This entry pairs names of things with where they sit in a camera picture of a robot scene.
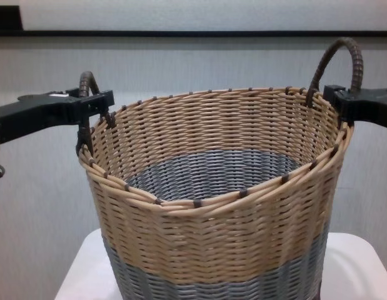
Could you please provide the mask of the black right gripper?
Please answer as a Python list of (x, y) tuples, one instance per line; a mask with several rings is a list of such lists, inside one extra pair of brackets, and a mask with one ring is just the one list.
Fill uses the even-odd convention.
[(387, 124), (387, 89), (363, 89), (358, 93), (339, 91), (339, 86), (332, 84), (324, 86), (323, 97), (334, 98), (334, 106), (342, 122)]

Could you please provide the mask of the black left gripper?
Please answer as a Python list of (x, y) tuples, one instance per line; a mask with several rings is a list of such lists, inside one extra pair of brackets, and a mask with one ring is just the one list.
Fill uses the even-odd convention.
[(46, 128), (75, 125), (97, 114), (105, 116), (114, 105), (111, 90), (86, 97), (79, 95), (78, 88), (65, 93), (68, 96), (25, 95), (17, 102), (0, 106), (0, 144)]

